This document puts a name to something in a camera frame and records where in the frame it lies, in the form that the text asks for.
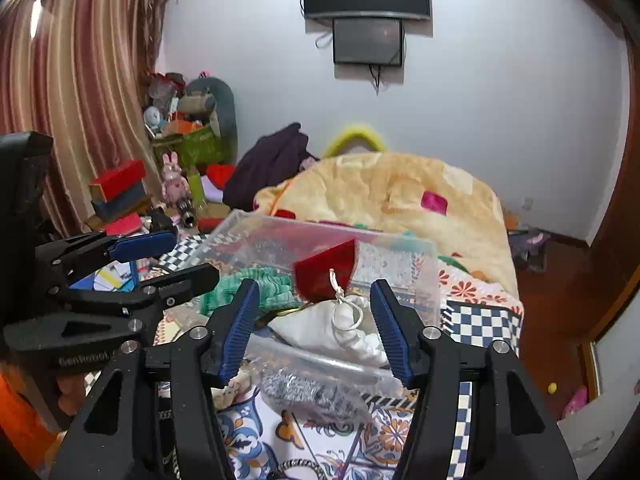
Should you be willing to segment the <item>person's left hand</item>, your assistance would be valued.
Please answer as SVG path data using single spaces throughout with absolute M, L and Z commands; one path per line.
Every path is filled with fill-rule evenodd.
M 56 382 L 60 389 L 58 407 L 64 414 L 75 416 L 87 396 L 86 375 L 58 376 Z

